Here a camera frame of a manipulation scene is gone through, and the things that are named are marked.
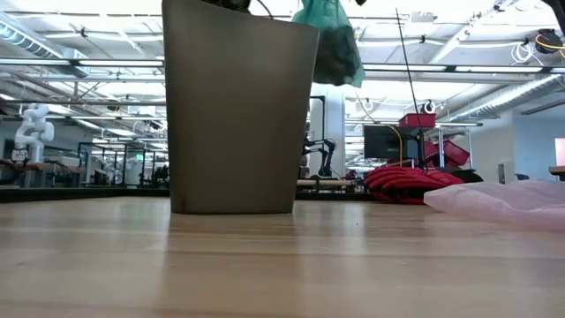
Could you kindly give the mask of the dark grey trash bin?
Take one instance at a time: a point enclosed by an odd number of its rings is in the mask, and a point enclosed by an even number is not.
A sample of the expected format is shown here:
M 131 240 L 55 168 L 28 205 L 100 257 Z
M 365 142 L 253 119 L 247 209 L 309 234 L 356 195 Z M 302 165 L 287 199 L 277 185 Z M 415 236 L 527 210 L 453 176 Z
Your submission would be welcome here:
M 172 211 L 291 212 L 318 30 L 202 0 L 162 23 Z

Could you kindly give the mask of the blue plastic trash bag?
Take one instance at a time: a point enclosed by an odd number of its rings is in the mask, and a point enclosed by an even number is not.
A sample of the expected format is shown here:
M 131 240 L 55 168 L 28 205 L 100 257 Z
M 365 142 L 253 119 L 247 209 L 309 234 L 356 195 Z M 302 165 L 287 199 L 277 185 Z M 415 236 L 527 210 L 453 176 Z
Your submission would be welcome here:
M 361 87 L 365 71 L 358 52 L 355 31 L 340 0 L 301 0 L 295 23 L 319 31 L 313 82 L 340 87 Z

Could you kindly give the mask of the pink plastic trash bag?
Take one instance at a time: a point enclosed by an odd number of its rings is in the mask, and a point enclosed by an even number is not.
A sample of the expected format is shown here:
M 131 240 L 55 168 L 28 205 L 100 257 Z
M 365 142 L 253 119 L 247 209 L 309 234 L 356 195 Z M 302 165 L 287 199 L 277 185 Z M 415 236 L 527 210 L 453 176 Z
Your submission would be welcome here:
M 565 231 L 565 182 L 450 185 L 425 193 L 424 203 L 444 213 L 486 222 Z

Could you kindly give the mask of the black computer monitor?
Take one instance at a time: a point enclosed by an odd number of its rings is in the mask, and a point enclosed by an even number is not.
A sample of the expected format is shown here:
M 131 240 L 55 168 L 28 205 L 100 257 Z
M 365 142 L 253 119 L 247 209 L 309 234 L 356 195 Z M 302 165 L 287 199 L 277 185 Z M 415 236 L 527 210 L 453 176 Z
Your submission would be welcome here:
M 376 159 L 417 159 L 418 129 L 365 125 L 363 129 L 364 156 Z

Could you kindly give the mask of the red work glove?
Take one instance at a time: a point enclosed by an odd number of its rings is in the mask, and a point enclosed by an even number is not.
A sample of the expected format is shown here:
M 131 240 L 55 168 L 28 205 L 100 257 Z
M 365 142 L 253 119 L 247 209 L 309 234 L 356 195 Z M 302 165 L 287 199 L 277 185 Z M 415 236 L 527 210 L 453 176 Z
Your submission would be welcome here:
M 383 167 L 365 176 L 364 186 L 377 200 L 394 204 L 423 205 L 427 192 L 447 186 L 483 182 L 473 170 L 423 170 Z

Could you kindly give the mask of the red storage bin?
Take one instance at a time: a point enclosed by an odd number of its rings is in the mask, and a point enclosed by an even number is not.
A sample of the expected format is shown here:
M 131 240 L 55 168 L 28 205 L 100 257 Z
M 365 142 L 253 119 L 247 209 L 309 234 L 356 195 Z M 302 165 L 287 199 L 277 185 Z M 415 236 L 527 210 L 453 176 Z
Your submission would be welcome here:
M 401 127 L 412 128 L 434 128 L 436 126 L 436 116 L 427 113 L 409 113 L 404 115 L 398 124 Z

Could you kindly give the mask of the background workbench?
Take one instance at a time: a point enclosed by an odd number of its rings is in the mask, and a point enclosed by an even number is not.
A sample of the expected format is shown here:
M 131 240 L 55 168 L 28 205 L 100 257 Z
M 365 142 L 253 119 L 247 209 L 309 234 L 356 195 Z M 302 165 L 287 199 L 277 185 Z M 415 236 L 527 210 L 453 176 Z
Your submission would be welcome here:
M 64 188 L 79 187 L 87 174 L 84 167 L 70 167 L 58 161 L 15 163 L 0 159 L 0 187 Z

